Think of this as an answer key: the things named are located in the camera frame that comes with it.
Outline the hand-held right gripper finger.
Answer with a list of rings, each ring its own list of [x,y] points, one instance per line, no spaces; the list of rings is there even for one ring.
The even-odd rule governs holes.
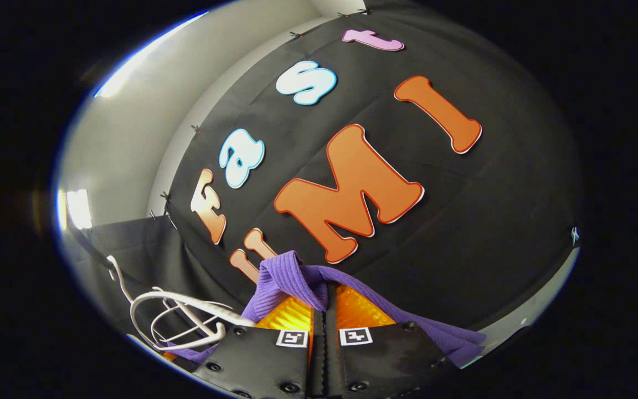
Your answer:
[[[253,328],[233,326],[194,374],[229,396],[323,397],[323,328],[321,311],[286,298]]]
[[[417,321],[398,323],[355,290],[329,284],[326,394],[411,398],[456,371]]]

